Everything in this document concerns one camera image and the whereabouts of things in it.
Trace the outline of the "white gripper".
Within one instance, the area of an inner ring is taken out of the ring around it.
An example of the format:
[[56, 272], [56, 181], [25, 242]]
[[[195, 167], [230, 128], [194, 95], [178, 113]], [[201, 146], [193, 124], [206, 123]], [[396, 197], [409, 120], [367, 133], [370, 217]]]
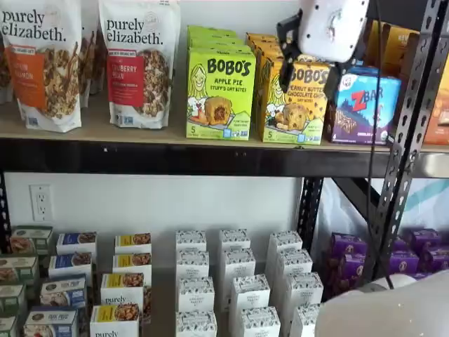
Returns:
[[368, 5], [366, 0], [301, 1], [297, 14], [276, 25], [283, 54], [279, 84], [284, 93], [292, 79], [294, 62], [302, 53], [335, 62], [325, 84], [327, 99], [335, 99], [342, 77], [353, 67], [348, 60], [364, 27]]

